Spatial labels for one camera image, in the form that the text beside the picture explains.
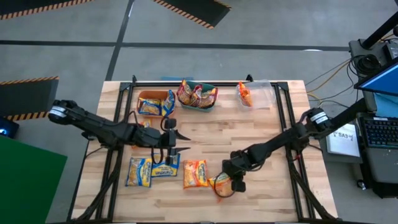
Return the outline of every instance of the clear plastic container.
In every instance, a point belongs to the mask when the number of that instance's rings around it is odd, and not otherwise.
[[[253,106],[246,106],[242,103],[239,92],[239,85],[236,86],[236,97],[239,107],[243,110],[255,110],[260,108],[270,108],[276,101],[274,88],[268,80],[259,80],[244,83],[244,86],[250,91]]]

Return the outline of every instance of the yellow snack bag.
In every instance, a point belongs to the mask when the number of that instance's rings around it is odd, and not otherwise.
[[[202,161],[184,161],[184,188],[207,187],[207,164]]]
[[[218,197],[218,202],[220,202],[223,197],[232,196],[232,194],[234,194],[234,191],[232,190],[231,186],[232,180],[226,173],[222,172],[220,175],[217,176],[210,178],[209,183]]]
[[[152,159],[131,158],[129,172],[127,174],[127,186],[150,187],[150,172]]]
[[[160,164],[152,164],[152,177],[175,177],[177,176],[178,167],[180,166],[180,154],[178,153],[173,157],[173,163],[169,166],[163,160]],[[154,154],[156,161],[159,161],[160,154]]]

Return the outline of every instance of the plastic bin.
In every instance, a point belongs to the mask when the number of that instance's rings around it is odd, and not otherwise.
[[[244,83],[244,86],[250,90],[253,106],[243,105],[238,85],[236,86],[236,97],[238,98],[238,104],[241,109],[255,110],[260,108],[269,108],[275,103],[276,97],[274,88],[268,80],[247,82]]]
[[[187,81],[187,84],[188,84],[188,86],[191,88],[191,90],[193,90],[194,87],[197,86],[197,85],[202,85],[202,87],[203,87],[203,88],[202,88],[202,92],[206,92],[206,91],[209,91],[209,90],[212,90],[212,89],[216,88],[216,87],[213,86],[213,85],[209,85],[209,84],[206,84],[206,83],[198,83],[198,82],[193,82],[193,81]],[[180,102],[181,106],[182,106],[183,108],[185,108],[185,109],[197,110],[197,111],[201,111],[201,112],[205,112],[205,113],[209,113],[210,111],[212,111],[213,108],[214,108],[214,105],[215,105],[215,103],[216,103],[216,101],[214,101],[212,107],[203,109],[203,108],[197,108],[197,107],[193,107],[193,106],[187,106],[187,105],[183,104],[183,103],[180,101],[180,99],[178,99],[178,101]]]
[[[138,98],[165,100],[165,99],[167,99],[168,92],[169,91],[144,90],[144,91],[140,92],[140,94],[138,95]],[[145,118],[162,118],[162,115],[140,114],[140,113],[138,113],[139,109],[140,109],[139,100],[137,100],[137,115],[141,115]],[[175,106],[174,106],[174,110],[169,114],[169,118],[171,118],[174,115],[174,111],[175,111]]]

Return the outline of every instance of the wooden tabletop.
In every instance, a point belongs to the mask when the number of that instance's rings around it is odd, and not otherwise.
[[[298,120],[301,114],[310,108],[304,82],[297,80],[288,83],[295,118]],[[119,84],[120,82],[104,82],[97,110],[99,116],[113,120]],[[134,88],[131,109],[135,108],[137,96],[142,90],[168,89]],[[290,127],[284,98],[282,94],[285,117]],[[181,153],[178,176],[152,178],[151,188],[125,187],[130,157],[150,157],[148,149],[131,149],[131,146],[125,146],[114,222],[297,221],[283,148],[274,152],[260,171],[246,174],[245,193],[236,193],[218,203],[209,187],[183,189],[183,160],[206,159],[208,174],[213,177],[221,171],[221,161],[228,159],[231,151],[244,149],[254,143],[266,142],[279,134],[281,129],[276,103],[270,108],[240,111],[236,104],[235,89],[221,87],[216,107],[211,113],[186,110],[180,103],[176,106],[177,129],[192,139],[192,141],[177,141],[178,147],[191,147]],[[133,115],[129,121],[134,122]],[[159,119],[152,119],[153,128],[160,129],[159,125]],[[319,145],[317,141],[312,141],[312,144]],[[91,142],[88,153],[99,146],[98,142]],[[304,150],[303,157],[312,192],[332,215],[337,216],[322,153],[308,147]],[[81,215],[98,193],[105,158],[106,149],[103,149],[86,159],[72,217]],[[302,192],[300,197],[307,214]],[[108,204],[105,203],[104,215],[107,211]]]

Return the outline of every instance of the teal plastic bin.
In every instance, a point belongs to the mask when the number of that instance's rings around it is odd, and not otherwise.
[[[206,83],[198,83],[198,82],[193,82],[193,81],[187,81],[187,84],[188,84],[188,86],[191,88],[191,90],[193,90],[194,87],[197,86],[197,85],[202,85],[202,87],[203,87],[202,92],[206,92],[206,91],[209,91],[209,90],[212,90],[212,89],[216,88],[215,86],[212,86],[212,85],[209,85],[209,84],[206,84]],[[212,107],[207,108],[207,109],[202,109],[202,108],[187,106],[187,105],[181,103],[180,99],[178,99],[178,101],[180,102],[180,104],[181,104],[181,106],[182,106],[183,108],[192,109],[192,110],[197,110],[197,111],[206,112],[206,113],[209,113],[210,111],[212,111],[213,108],[214,108],[214,105],[215,105],[215,103],[216,103],[216,101],[215,101],[215,102],[213,103],[213,106],[212,106]]]

